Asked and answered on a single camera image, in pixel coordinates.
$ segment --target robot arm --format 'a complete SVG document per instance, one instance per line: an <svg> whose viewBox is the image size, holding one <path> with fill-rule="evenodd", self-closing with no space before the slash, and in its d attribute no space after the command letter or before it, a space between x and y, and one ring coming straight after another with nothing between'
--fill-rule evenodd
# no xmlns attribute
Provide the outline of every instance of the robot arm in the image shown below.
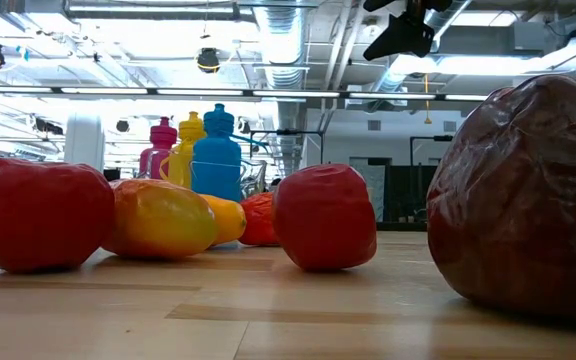
<svg viewBox="0 0 576 360"><path fill-rule="evenodd" d="M366 0L364 9L373 12L395 0ZM435 30L424 23L427 10L445 11L452 0L406 0L406 10L399 16L390 15L388 28L366 49L364 58L413 53L424 57L430 52Z"/></svg>

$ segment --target pink plastic bottle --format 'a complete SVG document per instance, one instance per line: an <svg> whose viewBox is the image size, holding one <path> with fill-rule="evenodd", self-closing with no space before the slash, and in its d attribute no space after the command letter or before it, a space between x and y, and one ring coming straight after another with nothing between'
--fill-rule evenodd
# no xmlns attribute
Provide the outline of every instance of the pink plastic bottle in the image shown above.
<svg viewBox="0 0 576 360"><path fill-rule="evenodd" d="M168 125L169 120L162 116L159 125L150 128L150 142L153 146L142 151L139 158L139 174L149 172L151 179L161 179L159 175L161 161L170 156L170 150L177 142L177 129ZM148 169L148 159L151 158L151 153L154 154L152 154L151 167ZM162 170L168 175L168 164L164 164Z"/></svg>

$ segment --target toy fruit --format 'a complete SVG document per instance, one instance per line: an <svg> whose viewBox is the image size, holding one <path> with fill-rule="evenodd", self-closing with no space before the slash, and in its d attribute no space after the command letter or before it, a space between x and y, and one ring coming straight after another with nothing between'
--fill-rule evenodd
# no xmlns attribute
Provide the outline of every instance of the toy fruit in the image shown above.
<svg viewBox="0 0 576 360"><path fill-rule="evenodd" d="M87 165L0 158L0 268L81 265L111 236L113 206L108 182Z"/></svg>
<svg viewBox="0 0 576 360"><path fill-rule="evenodd" d="M533 78L464 122L428 191L428 242L458 293L576 320L576 81Z"/></svg>
<svg viewBox="0 0 576 360"><path fill-rule="evenodd" d="M272 193L253 195L241 202L246 214L246 231L239 238L245 245L279 245L272 228Z"/></svg>
<svg viewBox="0 0 576 360"><path fill-rule="evenodd" d="M114 184L115 234L102 244L119 256L179 260L206 250L217 223L206 200L164 180Z"/></svg>
<svg viewBox="0 0 576 360"><path fill-rule="evenodd" d="M361 265L377 250L366 183L348 165L311 166L282 180L273 225L286 254L307 271Z"/></svg>
<svg viewBox="0 0 576 360"><path fill-rule="evenodd" d="M219 232L213 245L239 239L246 229L246 215L241 205L234 201L220 199L212 195L199 196L208 202L212 212L215 214L215 221L217 221Z"/></svg>

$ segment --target white pillar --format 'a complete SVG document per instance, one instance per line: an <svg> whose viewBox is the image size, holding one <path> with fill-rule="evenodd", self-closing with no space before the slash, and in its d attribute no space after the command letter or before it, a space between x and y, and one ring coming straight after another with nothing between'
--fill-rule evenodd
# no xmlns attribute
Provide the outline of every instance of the white pillar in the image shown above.
<svg viewBox="0 0 576 360"><path fill-rule="evenodd" d="M64 160L71 164L87 164L104 171L106 137L101 117L73 113L68 116Z"/></svg>

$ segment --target wooden table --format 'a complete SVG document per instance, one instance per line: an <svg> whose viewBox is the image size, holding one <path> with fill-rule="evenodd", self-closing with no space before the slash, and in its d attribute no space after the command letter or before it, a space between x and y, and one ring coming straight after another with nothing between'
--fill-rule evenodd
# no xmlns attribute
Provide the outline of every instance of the wooden table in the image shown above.
<svg viewBox="0 0 576 360"><path fill-rule="evenodd" d="M425 234L379 240L372 262L337 274L302 273L279 248L0 272L0 359L576 359L576 329L461 299Z"/></svg>

